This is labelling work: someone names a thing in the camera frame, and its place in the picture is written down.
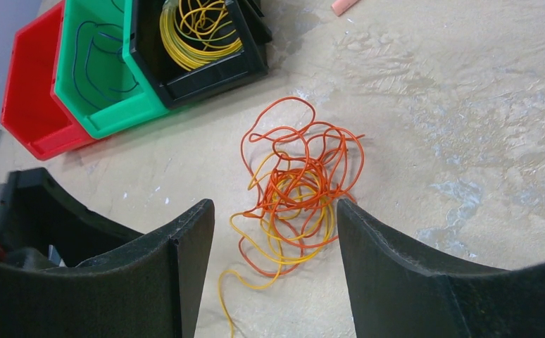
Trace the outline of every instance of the red object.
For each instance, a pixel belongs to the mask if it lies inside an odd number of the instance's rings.
[[[358,1],[360,0],[336,0],[330,5],[330,8],[332,8],[332,11],[336,16],[341,16],[341,14],[345,13],[345,11],[350,9]]]
[[[96,141],[51,98],[64,3],[15,34],[1,111],[1,124],[41,161]]]

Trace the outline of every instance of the blue wire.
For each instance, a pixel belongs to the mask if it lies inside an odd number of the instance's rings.
[[[115,0],[111,0],[111,3],[113,4],[113,6],[115,6],[115,8],[120,11],[121,13],[123,13],[123,9],[121,9],[121,7],[117,6],[117,4],[115,3]]]
[[[84,25],[86,24],[93,24],[95,28],[100,28],[100,27],[105,27],[105,26],[112,26],[112,27],[116,27],[116,28],[119,28],[120,30],[122,30],[122,27],[120,25],[116,25],[114,23],[96,23],[94,21],[91,21],[91,20],[86,20],[82,23],[80,23],[80,25],[77,27],[77,32],[76,32],[76,37],[75,37],[75,50],[74,50],[74,58],[73,58],[73,66],[72,66],[72,79],[73,79],[73,84],[74,84],[74,87],[75,87],[75,90],[76,92],[78,93],[78,95],[80,95],[80,97],[86,101],[90,106],[92,106],[93,108],[95,108],[96,110],[101,110],[102,108],[98,107],[96,104],[92,103],[87,97],[84,96],[84,94],[82,94],[79,86],[78,86],[78,83],[77,83],[77,79],[76,79],[76,76],[75,76],[75,73],[76,73],[76,63],[77,63],[77,57],[78,57],[78,44],[80,42],[80,32],[82,30],[82,27],[84,27]],[[115,42],[123,42],[122,39],[119,39],[117,37],[114,37],[113,35],[110,35],[110,34],[107,34],[105,32],[98,32],[99,35],[101,35],[102,37],[106,37],[107,39],[111,39]],[[91,38],[90,40],[90,43],[88,45],[88,52],[87,52],[87,55],[86,55],[86,60],[84,62],[84,73],[86,75],[86,80],[88,81],[88,83],[100,94],[100,96],[103,97],[103,99],[105,99],[106,101],[110,101],[112,103],[117,103],[117,102],[120,102],[121,100],[115,100],[115,99],[111,99],[109,97],[107,97],[93,82],[92,80],[90,79],[90,76],[89,76],[89,73],[88,73],[88,63],[89,63],[89,60],[90,60],[90,53],[92,52],[92,47],[98,49],[100,52],[103,52],[105,54],[110,54],[110,55],[116,55],[118,60],[121,62],[121,63],[124,63],[123,61],[123,46],[121,46],[117,51],[115,52],[112,52],[112,51],[107,51],[105,49],[102,49],[101,47],[99,47],[98,45],[96,45],[96,43],[94,43],[94,37]],[[136,89],[139,85],[138,81],[136,81],[136,78],[132,76],[132,79],[134,81],[134,85],[130,88],[130,89],[114,89],[114,88],[111,88],[109,87],[108,89],[111,90],[112,92],[117,92],[117,93],[129,93],[131,91],[133,91],[134,89]]]

